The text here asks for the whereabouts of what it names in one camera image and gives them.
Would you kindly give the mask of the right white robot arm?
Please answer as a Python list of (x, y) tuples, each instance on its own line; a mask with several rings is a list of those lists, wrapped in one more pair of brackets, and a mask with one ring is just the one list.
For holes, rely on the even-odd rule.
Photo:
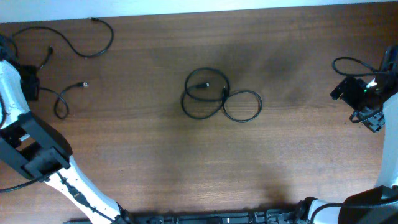
[[(349, 120), (371, 132), (384, 130), (381, 170), (375, 186), (332, 203), (307, 197), (292, 214), (292, 223), (397, 223), (397, 46), (389, 46), (379, 68), (343, 73), (330, 93), (352, 107)], [(370, 82), (364, 76), (372, 77)]]

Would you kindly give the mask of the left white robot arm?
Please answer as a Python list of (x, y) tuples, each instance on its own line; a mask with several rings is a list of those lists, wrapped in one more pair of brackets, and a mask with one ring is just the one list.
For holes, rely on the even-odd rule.
[(1, 37), (1, 160), (28, 181), (6, 192), (42, 182), (66, 196), (90, 223), (133, 223), (129, 212), (80, 170), (68, 141), (31, 112), (28, 102), (42, 91), (38, 69), (20, 65), (11, 42)]

